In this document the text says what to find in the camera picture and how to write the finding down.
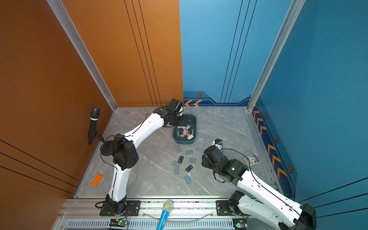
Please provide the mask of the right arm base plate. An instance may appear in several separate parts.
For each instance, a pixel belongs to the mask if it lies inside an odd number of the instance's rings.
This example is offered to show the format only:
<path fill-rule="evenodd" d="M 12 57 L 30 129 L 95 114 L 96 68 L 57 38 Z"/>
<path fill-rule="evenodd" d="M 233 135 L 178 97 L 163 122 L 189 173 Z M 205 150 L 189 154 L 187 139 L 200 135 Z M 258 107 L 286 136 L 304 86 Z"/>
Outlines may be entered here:
<path fill-rule="evenodd" d="M 238 206 L 228 200 L 217 200 L 216 211 L 218 216 L 238 216 L 241 214 Z"/>

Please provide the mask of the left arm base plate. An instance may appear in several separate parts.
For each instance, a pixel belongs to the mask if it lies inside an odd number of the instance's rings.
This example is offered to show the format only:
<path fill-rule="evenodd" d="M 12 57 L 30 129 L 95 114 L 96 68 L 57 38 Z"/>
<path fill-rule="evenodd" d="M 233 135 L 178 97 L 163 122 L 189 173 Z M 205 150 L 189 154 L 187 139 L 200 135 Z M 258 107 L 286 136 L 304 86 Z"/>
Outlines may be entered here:
<path fill-rule="evenodd" d="M 122 217 L 136 217 L 139 215 L 141 202 L 139 200 L 126 200 L 116 203 L 104 201 L 100 216 L 122 216 Z"/>

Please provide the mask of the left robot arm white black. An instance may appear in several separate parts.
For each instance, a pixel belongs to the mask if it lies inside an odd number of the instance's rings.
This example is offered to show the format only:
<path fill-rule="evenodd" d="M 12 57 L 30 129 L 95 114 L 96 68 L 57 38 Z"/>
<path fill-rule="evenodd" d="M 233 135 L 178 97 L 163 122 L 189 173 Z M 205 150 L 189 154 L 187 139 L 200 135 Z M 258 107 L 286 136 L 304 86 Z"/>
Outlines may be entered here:
<path fill-rule="evenodd" d="M 122 216 L 127 210 L 127 183 L 131 169 L 137 164 L 139 145 L 157 129 L 166 126 L 186 126 L 187 117 L 183 115 L 184 105 L 172 99 L 168 105 L 156 108 L 146 115 L 144 121 L 131 131 L 116 134 L 112 140 L 114 175 L 112 185 L 106 195 L 104 205 L 108 206 L 115 216 Z"/>

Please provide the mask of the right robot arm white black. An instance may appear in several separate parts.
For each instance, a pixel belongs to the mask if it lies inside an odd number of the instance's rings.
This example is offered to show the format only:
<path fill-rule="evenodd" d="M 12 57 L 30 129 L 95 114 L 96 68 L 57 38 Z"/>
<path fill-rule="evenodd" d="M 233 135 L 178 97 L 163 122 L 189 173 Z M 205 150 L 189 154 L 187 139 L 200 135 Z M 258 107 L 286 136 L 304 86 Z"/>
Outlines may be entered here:
<path fill-rule="evenodd" d="M 229 160 L 219 145 L 205 149 L 202 166 L 212 169 L 225 183 L 238 187 L 228 200 L 232 214 L 250 215 L 276 230 L 315 230 L 316 210 L 282 195 L 262 181 L 248 163 Z"/>

